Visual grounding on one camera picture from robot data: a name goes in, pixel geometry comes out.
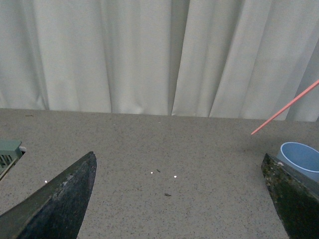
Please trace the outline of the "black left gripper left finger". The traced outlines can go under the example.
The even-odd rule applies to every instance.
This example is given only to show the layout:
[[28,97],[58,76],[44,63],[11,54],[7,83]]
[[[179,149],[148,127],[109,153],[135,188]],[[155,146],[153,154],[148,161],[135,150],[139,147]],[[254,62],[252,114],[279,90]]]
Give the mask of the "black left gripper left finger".
[[0,217],[2,239],[75,239],[92,194],[96,156],[88,152]]

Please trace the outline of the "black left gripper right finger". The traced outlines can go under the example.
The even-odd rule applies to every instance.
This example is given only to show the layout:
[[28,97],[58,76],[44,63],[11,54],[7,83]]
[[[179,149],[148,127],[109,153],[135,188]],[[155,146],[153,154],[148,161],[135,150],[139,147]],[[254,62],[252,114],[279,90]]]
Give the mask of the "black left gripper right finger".
[[319,183],[269,154],[265,154],[261,170],[289,238],[317,239]]

